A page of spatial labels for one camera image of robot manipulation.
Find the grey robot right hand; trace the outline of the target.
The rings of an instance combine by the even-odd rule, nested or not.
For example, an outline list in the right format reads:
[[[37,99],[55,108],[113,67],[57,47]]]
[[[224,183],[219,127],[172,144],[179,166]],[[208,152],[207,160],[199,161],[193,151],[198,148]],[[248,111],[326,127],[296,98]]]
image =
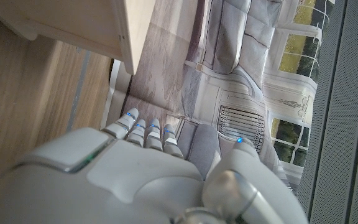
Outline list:
[[[306,223],[282,177],[209,125],[181,134],[131,109],[23,157],[0,178],[0,223]]]

